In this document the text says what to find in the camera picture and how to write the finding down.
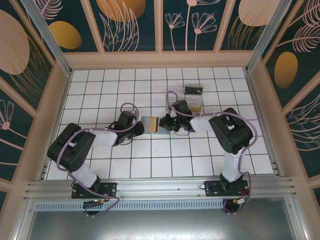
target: black object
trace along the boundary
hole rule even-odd
[[[130,111],[123,111],[118,121],[114,121],[108,126],[108,129],[112,130],[125,130],[133,125],[133,121],[137,120],[137,117]],[[118,146],[122,144],[126,138],[132,139],[133,137],[140,136],[144,134],[145,128],[141,121],[138,121],[136,125],[129,131],[117,133],[117,138],[113,146]]]
[[[237,114],[229,107],[224,112]],[[249,126],[241,119],[230,115],[219,115],[211,118],[209,123],[221,145],[221,147],[230,154],[236,155],[240,149],[247,147],[253,137]]]
[[[204,88],[202,86],[185,86],[184,94],[202,95]]]
[[[249,194],[248,182],[243,180],[243,176],[238,178],[236,181],[230,183],[225,180],[228,184],[221,179],[220,181],[205,181],[204,190],[207,197],[224,197],[224,196],[242,196],[241,188],[247,195]]]
[[[240,204],[234,203],[233,199],[226,199],[225,209],[231,213],[235,213],[240,208]]]
[[[100,182],[98,190],[94,191],[97,194],[115,197],[117,193],[117,183],[116,182]],[[100,196],[94,195],[84,188],[82,188],[78,183],[72,185],[72,199],[101,199]]]
[[[192,115],[186,100],[176,101],[172,106],[180,113]],[[171,117],[170,114],[167,113],[165,117],[160,119],[159,126],[168,131],[178,132],[180,128],[183,128],[185,131],[194,133],[195,131],[190,124],[190,120],[193,118],[192,116],[183,116],[178,113],[176,117]]]
[[[61,149],[70,139],[70,137],[81,127],[75,123],[70,123],[63,132],[57,137],[53,144],[47,151],[47,156],[54,162],[57,162]],[[71,143],[75,144],[73,147],[68,145],[63,152],[60,165],[66,168],[70,173],[77,171],[84,163],[88,152],[95,140],[96,135],[91,132],[84,131],[78,134]]]

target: orange circle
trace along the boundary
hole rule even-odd
[[[96,3],[104,15],[116,22],[129,22],[130,9],[135,18],[139,18],[146,9],[146,0],[96,0]]]

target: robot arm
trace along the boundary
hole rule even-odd
[[[192,117],[185,100],[179,100],[172,106],[178,113],[174,117],[166,114],[160,120],[160,126],[169,131],[173,130],[176,132],[180,128],[188,132],[214,131],[221,147],[225,151],[220,185],[226,195],[237,188],[243,177],[240,170],[242,150],[250,144],[250,140],[253,138],[253,133],[249,126],[243,120],[232,115]],[[238,115],[231,107],[223,112]]]
[[[145,129],[141,121],[138,121],[131,130],[124,131],[133,125],[134,120],[137,120],[137,118],[132,112],[123,111],[118,121],[113,122],[107,127],[107,129],[123,132],[115,133],[95,129],[81,132],[71,141],[74,146],[68,145],[63,151],[60,158],[60,166],[68,170],[75,179],[85,187],[98,193],[100,191],[101,181],[85,163],[88,152],[92,146],[118,146],[123,143],[126,138],[132,139],[133,137],[142,135]],[[81,129],[79,125],[70,123],[49,147],[47,156],[57,162],[63,146],[74,133]]]

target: enclosure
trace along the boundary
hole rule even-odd
[[[319,239],[319,16],[319,0],[1,1],[1,237]],[[215,133],[181,128],[91,147],[120,202],[86,218],[49,146],[70,123],[110,126],[124,103],[161,119],[186,86],[203,87],[199,113],[233,108],[257,129],[245,209],[224,214],[232,197],[201,187],[224,167]]]

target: golden oval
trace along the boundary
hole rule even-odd
[[[275,11],[279,0],[241,0],[239,18],[251,27],[264,26]]]
[[[275,83],[282,89],[287,88],[295,79],[297,70],[298,60],[296,56],[289,51],[283,52],[275,63]]]
[[[28,65],[29,56],[24,28],[13,16],[0,10],[0,69],[12,75],[21,74]]]
[[[65,49],[80,47],[82,43],[80,33],[70,23],[55,21],[49,25],[49,28],[60,47]]]

